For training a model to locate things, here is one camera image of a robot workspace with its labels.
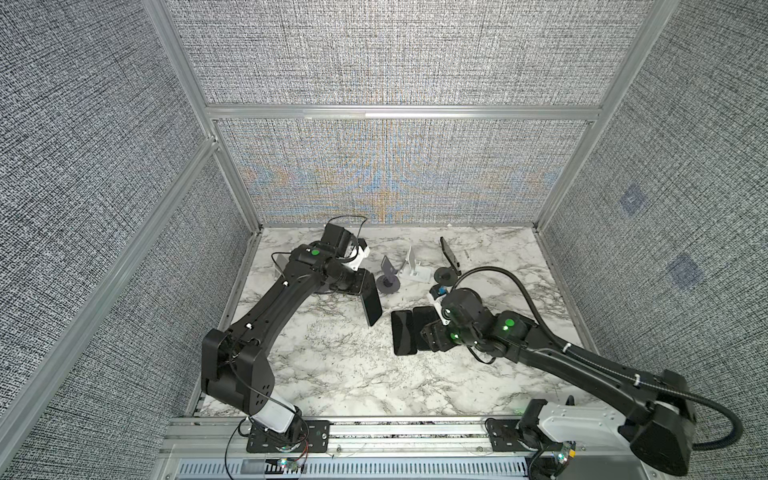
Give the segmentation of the black phone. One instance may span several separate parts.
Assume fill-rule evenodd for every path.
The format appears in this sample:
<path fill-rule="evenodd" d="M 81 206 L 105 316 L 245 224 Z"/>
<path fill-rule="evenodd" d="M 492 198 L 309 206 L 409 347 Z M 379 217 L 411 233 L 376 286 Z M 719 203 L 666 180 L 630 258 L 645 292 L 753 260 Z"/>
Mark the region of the black phone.
<path fill-rule="evenodd" d="M 393 350 L 396 356 L 410 356 L 418 352 L 414 337 L 413 312 L 397 310 L 391 313 Z"/>
<path fill-rule="evenodd" d="M 427 339 L 422 330 L 428 325 L 439 320 L 437 312 L 432 306 L 419 306 L 413 310 L 412 340 L 417 351 L 437 352 L 437 347 Z"/>
<path fill-rule="evenodd" d="M 368 270 L 362 271 L 360 296 L 366 316 L 366 323 L 369 327 L 373 327 L 382 316 L 383 309 L 375 278 Z"/>

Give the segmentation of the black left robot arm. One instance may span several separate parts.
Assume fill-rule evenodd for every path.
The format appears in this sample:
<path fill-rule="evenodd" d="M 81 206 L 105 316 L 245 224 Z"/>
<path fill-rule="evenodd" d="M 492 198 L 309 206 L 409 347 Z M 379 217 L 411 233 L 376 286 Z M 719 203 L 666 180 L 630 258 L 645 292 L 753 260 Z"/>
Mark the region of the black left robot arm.
<path fill-rule="evenodd" d="M 305 439 L 300 409 L 275 392 L 270 352 L 299 307 L 318 292 L 360 298 L 367 324 L 375 325 L 383 314 L 381 301 L 373 274 L 360 266 L 369 255 L 364 239 L 333 222 L 320 239 L 290 251 L 278 279 L 254 307 L 226 329 L 205 335 L 202 392 L 289 444 Z"/>

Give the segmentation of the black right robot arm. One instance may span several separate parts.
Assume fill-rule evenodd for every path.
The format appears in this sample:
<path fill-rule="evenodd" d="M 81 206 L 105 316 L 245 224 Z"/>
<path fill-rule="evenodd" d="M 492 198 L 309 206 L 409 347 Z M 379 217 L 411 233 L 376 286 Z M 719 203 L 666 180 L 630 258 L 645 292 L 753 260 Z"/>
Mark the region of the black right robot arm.
<path fill-rule="evenodd" d="M 655 375 L 607 360 L 547 334 L 518 312 L 492 312 L 468 288 L 445 300 L 444 307 L 414 310 L 414 330 L 430 350 L 472 347 L 565 380 L 624 416 L 615 431 L 641 461 L 667 474 L 688 474 L 696 414 L 684 397 L 689 388 L 682 375 L 671 370 Z"/>

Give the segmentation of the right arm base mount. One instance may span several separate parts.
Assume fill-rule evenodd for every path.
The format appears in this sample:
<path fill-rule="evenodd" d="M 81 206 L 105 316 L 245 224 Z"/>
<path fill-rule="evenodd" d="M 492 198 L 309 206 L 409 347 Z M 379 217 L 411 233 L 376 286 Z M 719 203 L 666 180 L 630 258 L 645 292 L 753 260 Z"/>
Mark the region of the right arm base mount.
<path fill-rule="evenodd" d="M 551 439 L 534 420 L 488 418 L 484 428 L 494 452 L 525 454 L 528 465 L 559 467 L 575 456 L 573 442 Z"/>

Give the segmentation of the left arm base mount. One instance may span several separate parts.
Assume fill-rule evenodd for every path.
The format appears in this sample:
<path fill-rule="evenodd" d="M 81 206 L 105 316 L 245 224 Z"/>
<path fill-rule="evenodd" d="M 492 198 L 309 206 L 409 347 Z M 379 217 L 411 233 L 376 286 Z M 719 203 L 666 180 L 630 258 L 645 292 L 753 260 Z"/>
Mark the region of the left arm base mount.
<path fill-rule="evenodd" d="M 277 432 L 255 423 L 246 445 L 248 453 L 287 453 L 298 455 L 326 453 L 332 423 L 327 420 L 296 420 L 285 432 Z"/>

